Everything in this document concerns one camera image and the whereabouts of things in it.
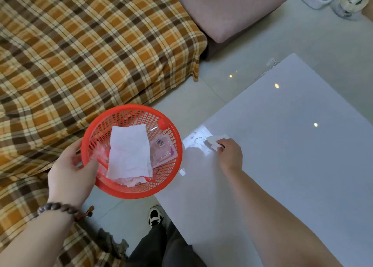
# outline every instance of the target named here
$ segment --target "white coffee table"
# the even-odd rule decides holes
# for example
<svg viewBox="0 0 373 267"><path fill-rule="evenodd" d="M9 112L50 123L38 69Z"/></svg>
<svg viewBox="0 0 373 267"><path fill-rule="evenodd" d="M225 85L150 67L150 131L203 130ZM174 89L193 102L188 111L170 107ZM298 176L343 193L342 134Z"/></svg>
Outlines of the white coffee table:
<svg viewBox="0 0 373 267"><path fill-rule="evenodd" d="M373 127L295 54L184 139L185 175L156 194L207 266L262 266L204 144L223 133L242 147L246 173L345 267L372 266Z"/></svg>

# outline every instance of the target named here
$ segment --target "wooden bead bracelet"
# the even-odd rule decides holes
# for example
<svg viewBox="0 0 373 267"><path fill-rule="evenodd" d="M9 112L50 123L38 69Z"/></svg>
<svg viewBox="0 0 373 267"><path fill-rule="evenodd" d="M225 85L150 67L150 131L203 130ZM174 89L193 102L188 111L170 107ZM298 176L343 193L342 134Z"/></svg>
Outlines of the wooden bead bracelet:
<svg viewBox="0 0 373 267"><path fill-rule="evenodd" d="M91 206L84 214L79 213L79 209L71 206L70 204L61 204L61 202L48 202L42 206L39 207L38 212L35 217L38 217L41 213L44 211L49 210L60 210L61 212L67 212L68 214L71 214L75 222L78 222L84 217L91 217L93 215L94 206Z"/></svg>

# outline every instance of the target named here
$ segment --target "red plastic basket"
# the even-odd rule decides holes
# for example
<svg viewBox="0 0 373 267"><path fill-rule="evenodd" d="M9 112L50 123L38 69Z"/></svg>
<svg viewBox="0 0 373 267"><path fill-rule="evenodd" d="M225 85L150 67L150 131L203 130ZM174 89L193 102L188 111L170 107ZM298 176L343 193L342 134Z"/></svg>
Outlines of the red plastic basket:
<svg viewBox="0 0 373 267"><path fill-rule="evenodd" d="M96 186L107 194L118 198L136 199L153 195L164 189L175 177L180 169L182 160L182 143L179 132L174 124L161 112L141 105L122 105L111 108L99 115L87 128L81 147L83 165L87 165L92 159L93 151L100 142L103 146L110 146L110 134L113 126L127 127L138 124L157 125L158 131L150 131L147 127L149 140L156 135L168 134L178 152L176 159L158 167L155 182L137 184L135 187L119 185L106 178L100 172L97 173Z"/></svg>

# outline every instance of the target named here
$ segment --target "plaid sofa cover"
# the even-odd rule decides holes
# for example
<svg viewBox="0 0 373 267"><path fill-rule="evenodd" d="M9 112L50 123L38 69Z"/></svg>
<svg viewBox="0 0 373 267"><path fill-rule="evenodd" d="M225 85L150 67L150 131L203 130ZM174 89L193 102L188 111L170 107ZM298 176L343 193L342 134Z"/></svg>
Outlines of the plaid sofa cover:
<svg viewBox="0 0 373 267"><path fill-rule="evenodd" d="M177 0L0 0L0 180L49 168L105 110L197 79L206 45Z"/></svg>
<svg viewBox="0 0 373 267"><path fill-rule="evenodd" d="M0 186L0 252L23 231L38 207L47 202L46 178L46 173L40 173L10 184L2 183ZM56 267L123 265L123 260L102 251L78 224L72 226L55 264Z"/></svg>

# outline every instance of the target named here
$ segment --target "barcode label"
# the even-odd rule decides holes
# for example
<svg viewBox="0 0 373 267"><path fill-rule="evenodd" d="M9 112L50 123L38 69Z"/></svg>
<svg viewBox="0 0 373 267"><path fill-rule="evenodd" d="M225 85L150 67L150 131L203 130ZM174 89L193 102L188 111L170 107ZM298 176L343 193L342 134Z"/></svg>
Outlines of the barcode label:
<svg viewBox="0 0 373 267"><path fill-rule="evenodd" d="M163 140L161 140L161 139L157 139L156 144L158 144L159 147L162 147L162 146L165 145L165 142Z"/></svg>

